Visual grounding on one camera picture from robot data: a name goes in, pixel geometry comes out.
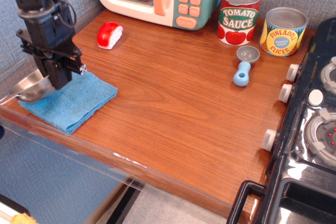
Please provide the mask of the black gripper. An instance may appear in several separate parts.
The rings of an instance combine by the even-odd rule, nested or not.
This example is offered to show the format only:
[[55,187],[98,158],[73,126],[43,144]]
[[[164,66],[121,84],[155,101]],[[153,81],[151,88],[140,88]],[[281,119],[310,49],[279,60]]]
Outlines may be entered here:
[[35,63],[43,77],[49,76],[56,90],[72,80],[72,73],[83,74],[82,51],[72,41],[75,35],[76,12],[67,1],[50,1],[38,10],[17,9],[26,24],[18,31],[23,51],[35,55]]

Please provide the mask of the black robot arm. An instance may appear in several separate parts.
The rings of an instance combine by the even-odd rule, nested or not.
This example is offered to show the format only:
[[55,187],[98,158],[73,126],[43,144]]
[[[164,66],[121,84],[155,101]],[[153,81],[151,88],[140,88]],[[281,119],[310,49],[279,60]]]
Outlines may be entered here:
[[15,0],[17,13],[26,25],[16,35],[22,50],[34,57],[43,77],[60,90],[72,80],[72,74],[83,74],[86,65],[82,51],[72,41],[76,13],[67,0]]

